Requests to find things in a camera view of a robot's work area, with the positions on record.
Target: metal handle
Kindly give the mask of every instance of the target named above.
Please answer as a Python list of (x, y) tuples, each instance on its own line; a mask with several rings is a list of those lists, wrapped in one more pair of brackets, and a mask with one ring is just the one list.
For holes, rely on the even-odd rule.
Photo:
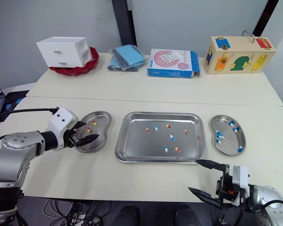
[(248, 31), (243, 31), (241, 36), (243, 36), (245, 32), (254, 38), (253, 41), (251, 42), (254, 43), (256, 36)]

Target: wooden toy box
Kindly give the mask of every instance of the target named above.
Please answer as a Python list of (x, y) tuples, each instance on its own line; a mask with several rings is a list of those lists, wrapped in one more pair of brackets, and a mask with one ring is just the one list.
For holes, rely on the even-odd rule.
[(208, 74), (258, 73), (276, 53), (266, 37), (211, 36)]

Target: metal tray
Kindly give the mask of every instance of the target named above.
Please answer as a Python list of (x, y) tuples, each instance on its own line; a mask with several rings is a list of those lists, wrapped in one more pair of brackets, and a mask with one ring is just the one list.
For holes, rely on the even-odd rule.
[(124, 162), (195, 163), (204, 151), (202, 121), (190, 113), (129, 113), (115, 147), (115, 155)]
[[(214, 143), (217, 150), (228, 154), (228, 155), (239, 155), (245, 150), (245, 135), (239, 123), (226, 115), (216, 115), (211, 120), (211, 128), (213, 132), (212, 142)], [(224, 139), (217, 137), (217, 132), (220, 131), (224, 136)]]
[(77, 129), (75, 135), (79, 139), (90, 134), (99, 134), (99, 137), (93, 142), (75, 147), (75, 149), (80, 152), (97, 152), (102, 149), (107, 141), (107, 130), (111, 124), (111, 115), (103, 111), (93, 112), (86, 115), (81, 121), (85, 122), (86, 125)]

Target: cardboard box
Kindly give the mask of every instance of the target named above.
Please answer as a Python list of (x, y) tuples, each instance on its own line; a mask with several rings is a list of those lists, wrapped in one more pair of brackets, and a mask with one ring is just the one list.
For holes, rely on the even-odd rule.
[(192, 78), (200, 73), (197, 53), (189, 50), (151, 50), (148, 75), (169, 78)]

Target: red bowl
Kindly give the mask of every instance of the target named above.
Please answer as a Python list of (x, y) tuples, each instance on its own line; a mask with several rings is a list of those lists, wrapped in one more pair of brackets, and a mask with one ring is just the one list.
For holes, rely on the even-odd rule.
[(99, 54), (95, 48), (90, 47), (90, 51), (93, 57), (92, 61), (86, 63), (85, 67), (74, 67), (74, 68), (66, 68), (66, 67), (49, 67), (49, 69), (55, 71), (59, 74), (64, 75), (80, 75), (89, 72), (92, 68), (95, 67), (96, 63), (99, 60)]

